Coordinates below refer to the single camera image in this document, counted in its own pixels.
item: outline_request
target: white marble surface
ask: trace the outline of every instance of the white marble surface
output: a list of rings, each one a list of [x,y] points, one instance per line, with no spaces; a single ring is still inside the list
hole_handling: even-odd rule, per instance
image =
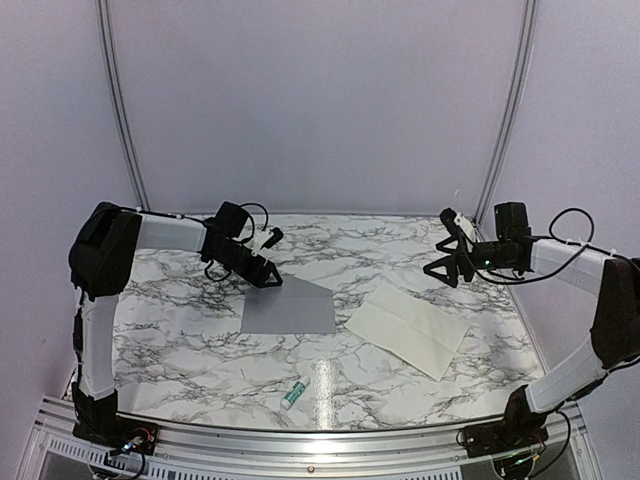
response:
[[[437,219],[276,215],[271,223],[285,235],[270,254],[279,270],[334,290],[337,333],[240,334],[244,281],[209,282],[197,254],[143,250],[116,314],[121,404],[134,392],[133,412],[184,422],[391,428],[501,413],[513,389],[542,375],[504,289],[479,280],[452,289],[422,273],[442,255]],[[440,382],[344,328],[383,281],[470,324]],[[303,374],[311,385],[282,410]]]

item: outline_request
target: glue stick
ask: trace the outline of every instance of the glue stick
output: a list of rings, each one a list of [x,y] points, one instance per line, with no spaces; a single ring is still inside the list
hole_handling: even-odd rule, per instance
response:
[[[298,397],[302,395],[302,392],[309,386],[311,378],[309,375],[303,375],[293,386],[293,388],[287,393],[282,400],[280,400],[280,406],[286,410],[291,408]]]

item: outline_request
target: vertical metal post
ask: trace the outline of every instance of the vertical metal post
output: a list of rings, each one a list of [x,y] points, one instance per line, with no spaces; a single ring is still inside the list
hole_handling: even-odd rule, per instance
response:
[[[107,73],[107,83],[111,94],[111,102],[113,104],[116,126],[122,143],[129,179],[133,187],[133,193],[139,206],[145,210],[150,210],[149,197],[142,179],[140,163],[133,143],[131,128],[127,120],[127,113],[122,96],[122,87],[120,86],[120,76],[118,74],[118,65],[116,62],[116,52],[113,42],[113,29],[111,27],[111,14],[109,11],[108,0],[96,0],[98,9],[98,23],[100,27],[100,37],[102,40],[102,53]]]
[[[493,198],[496,189],[498,176],[504,164],[509,146],[509,138],[516,118],[516,112],[527,76],[527,68],[531,57],[531,47],[533,45],[533,34],[538,13],[538,0],[526,0],[522,17],[522,28],[520,29],[520,41],[518,43],[518,52],[516,55],[516,64],[513,69],[513,77],[511,79],[511,89],[507,98],[502,124],[493,149],[493,155],[489,164],[489,170],[484,181],[484,185],[480,192],[480,198],[476,206],[474,220],[476,224],[482,224],[489,210],[489,203]]]

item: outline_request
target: gray paper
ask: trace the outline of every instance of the gray paper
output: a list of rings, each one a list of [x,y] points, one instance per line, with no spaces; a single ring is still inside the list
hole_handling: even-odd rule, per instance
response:
[[[247,292],[240,332],[335,333],[333,292],[292,276],[284,276],[283,280],[281,287]]]

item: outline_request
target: marble tabletop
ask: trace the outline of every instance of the marble tabletop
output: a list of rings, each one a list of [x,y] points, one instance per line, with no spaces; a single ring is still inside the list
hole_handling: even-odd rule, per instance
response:
[[[284,239],[269,258],[334,291],[337,333],[240,334],[246,282],[212,283],[197,254],[138,251],[114,327],[114,375],[121,397],[133,392],[130,411],[244,428],[397,428],[501,413],[511,391],[542,376],[504,288],[476,279],[453,289],[422,273],[442,255],[439,220],[275,215],[271,224]],[[382,282],[469,323],[440,382],[344,327]],[[282,409],[304,374],[307,391]]]

